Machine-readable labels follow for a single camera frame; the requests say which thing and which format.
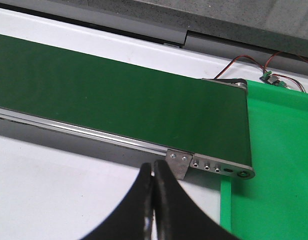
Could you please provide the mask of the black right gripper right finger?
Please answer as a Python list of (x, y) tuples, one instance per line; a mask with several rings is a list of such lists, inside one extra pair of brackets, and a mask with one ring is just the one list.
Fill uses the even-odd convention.
[(237, 239), (195, 204), (164, 160), (154, 163), (153, 204), (159, 240)]

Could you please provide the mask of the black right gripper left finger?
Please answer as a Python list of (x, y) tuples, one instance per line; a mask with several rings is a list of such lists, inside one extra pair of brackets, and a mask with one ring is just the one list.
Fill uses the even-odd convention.
[(141, 165), (133, 185), (111, 212), (84, 240), (150, 240), (152, 238), (152, 167)]

